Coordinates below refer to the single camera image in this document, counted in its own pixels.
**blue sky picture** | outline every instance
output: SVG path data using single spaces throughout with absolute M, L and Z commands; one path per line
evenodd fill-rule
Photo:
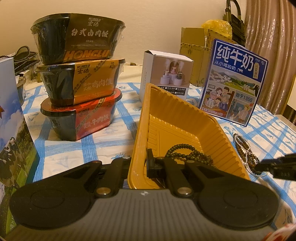
M 0 106 L 4 109 L 0 118 L 0 152 L 10 138 L 16 137 L 23 121 L 17 86 L 15 82 L 14 66 L 11 59 L 0 60 Z

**table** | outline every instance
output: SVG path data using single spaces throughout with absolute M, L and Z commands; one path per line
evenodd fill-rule
M 117 157 L 132 155 L 141 113 L 141 66 L 124 67 L 125 71 L 117 84 L 123 97 L 117 102 L 113 122 L 105 129 L 76 142 L 61 141 L 49 120 L 40 113 L 40 104 L 48 97 L 44 85 L 34 83 L 26 86 L 27 93 L 22 108 L 40 155 L 34 181 L 93 160 L 101 160 L 103 164 L 107 164 Z M 197 106 L 200 91 L 201 88 L 190 85 L 187 102 Z M 296 152 L 296 133 L 259 105 L 256 105 L 247 127 L 219 118 L 217 121 L 233 145 L 234 133 L 244 136 L 260 160 Z M 272 224 L 275 228 L 296 222 L 296 182 L 273 179 L 270 174 L 263 178 L 250 177 L 252 181 L 268 186 L 280 196 L 279 210 Z

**orange tray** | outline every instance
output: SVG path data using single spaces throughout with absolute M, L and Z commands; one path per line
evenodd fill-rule
M 154 157 L 165 156 L 177 144 L 190 144 L 211 155 L 221 171 L 250 180 L 235 149 L 216 119 L 197 107 L 148 83 L 128 173 L 128 185 L 134 189 L 159 189 L 146 173 L 147 148 Z M 181 153 L 191 151 L 182 149 Z

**yellow plastic bag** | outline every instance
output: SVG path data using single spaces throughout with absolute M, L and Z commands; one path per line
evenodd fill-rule
M 224 35 L 227 38 L 232 39 L 232 27 L 229 22 L 216 19 L 208 20 L 202 24 L 202 28 L 213 30 L 219 34 Z

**metal screw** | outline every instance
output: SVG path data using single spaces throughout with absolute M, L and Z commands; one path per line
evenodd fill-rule
M 98 188 L 96 190 L 96 192 L 100 195 L 108 195 L 111 192 L 110 188 L 106 188 L 106 187 L 102 187 L 102 188 Z
M 192 189 L 188 187 L 181 187 L 178 188 L 177 192 L 182 195 L 189 195 L 190 193 L 192 193 Z

